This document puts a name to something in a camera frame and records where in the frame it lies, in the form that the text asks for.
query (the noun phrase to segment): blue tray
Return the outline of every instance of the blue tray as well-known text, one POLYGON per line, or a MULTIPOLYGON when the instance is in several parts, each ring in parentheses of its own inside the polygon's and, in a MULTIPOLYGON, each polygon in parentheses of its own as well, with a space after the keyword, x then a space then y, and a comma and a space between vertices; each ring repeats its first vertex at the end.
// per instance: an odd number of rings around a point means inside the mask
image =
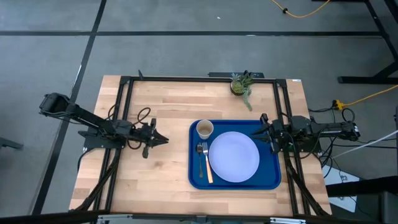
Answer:
MULTIPOLYGON (((261 127, 258 120, 210 120, 214 125, 213 134, 206 140, 210 148, 213 140, 228 131, 237 131, 250 136, 251 133, 261 127)), ((256 144, 260 153, 260 164, 257 172, 248 180, 240 183, 232 183, 221 179, 214 171, 213 183, 209 184, 206 173, 206 160, 203 154, 201 156, 201 166, 203 170, 203 178, 199 177, 199 154, 195 147, 199 142, 204 140, 199 138, 196 126, 199 121, 192 123, 189 129, 189 162, 188 162, 188 178, 190 183, 197 189, 207 190, 272 190, 280 184, 280 167, 278 155, 271 154, 270 144, 264 143, 257 139, 252 139, 256 144)))

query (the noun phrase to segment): paper cup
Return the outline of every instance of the paper cup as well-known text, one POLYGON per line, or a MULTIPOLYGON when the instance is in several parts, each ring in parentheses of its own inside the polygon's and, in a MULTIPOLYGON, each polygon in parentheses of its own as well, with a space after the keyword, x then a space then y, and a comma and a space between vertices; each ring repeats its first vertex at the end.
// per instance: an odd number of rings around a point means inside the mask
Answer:
POLYGON ((214 126, 208 120, 201 120, 197 124, 197 132, 199 137, 203 140, 208 139, 210 135, 213 133, 214 126))

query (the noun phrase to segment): wooden tabletop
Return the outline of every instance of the wooden tabletop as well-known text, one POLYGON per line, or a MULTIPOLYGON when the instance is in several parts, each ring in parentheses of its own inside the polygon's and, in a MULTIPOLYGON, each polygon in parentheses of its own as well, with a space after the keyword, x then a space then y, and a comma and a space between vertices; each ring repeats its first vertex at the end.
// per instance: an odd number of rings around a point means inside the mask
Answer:
MULTIPOLYGON (((107 117, 109 108, 116 100, 119 81, 120 76, 104 76, 94 111, 98 116, 107 117)), ((301 81, 287 80, 287 84, 293 115, 308 117, 301 81)), ((282 90, 280 97, 282 110, 285 110, 282 90)), ((127 147, 122 150, 111 211, 291 216, 286 169, 281 153, 282 182, 274 190, 198 190, 189 183, 190 125, 198 119, 259 119, 262 113, 267 113, 270 120, 277 119, 271 84, 253 84, 249 101, 252 112, 245 107, 241 97, 230 92, 229 83, 134 82, 128 120, 135 122, 138 112, 148 106, 152 111, 144 121, 156 118, 158 132, 170 141, 150 149, 148 159, 142 158, 142 148, 132 150, 127 147)), ((97 184, 103 155, 104 149, 96 149, 82 159, 70 208, 79 206, 97 184)), ((307 188, 322 208, 331 213, 319 161, 311 155, 302 159, 302 166, 307 188)), ((107 192, 108 186, 103 191, 101 208, 104 208, 107 192)), ((299 192, 296 186, 299 212, 303 213, 299 192)))

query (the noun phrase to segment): silver fork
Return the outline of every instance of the silver fork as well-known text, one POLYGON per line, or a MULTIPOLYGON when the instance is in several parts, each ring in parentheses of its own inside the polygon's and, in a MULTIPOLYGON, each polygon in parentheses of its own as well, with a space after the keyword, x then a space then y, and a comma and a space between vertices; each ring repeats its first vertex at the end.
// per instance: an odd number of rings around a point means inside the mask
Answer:
POLYGON ((209 149, 207 148, 207 142, 203 142, 201 145, 203 146, 203 154, 206 157, 207 179, 209 180, 209 183, 212 184, 213 183, 213 176, 211 174, 209 158, 207 157, 207 155, 209 154, 209 149))

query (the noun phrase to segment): small plant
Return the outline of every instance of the small plant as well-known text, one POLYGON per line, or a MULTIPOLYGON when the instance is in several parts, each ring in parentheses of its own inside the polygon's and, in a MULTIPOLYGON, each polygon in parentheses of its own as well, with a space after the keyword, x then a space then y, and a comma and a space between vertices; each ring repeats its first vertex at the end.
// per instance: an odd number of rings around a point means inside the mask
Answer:
POLYGON ((250 86, 254 83, 253 74, 244 71, 243 75, 232 73, 231 92, 236 96, 243 96, 243 102, 249 111, 252 111, 252 107, 249 102, 249 96, 251 94, 250 86))

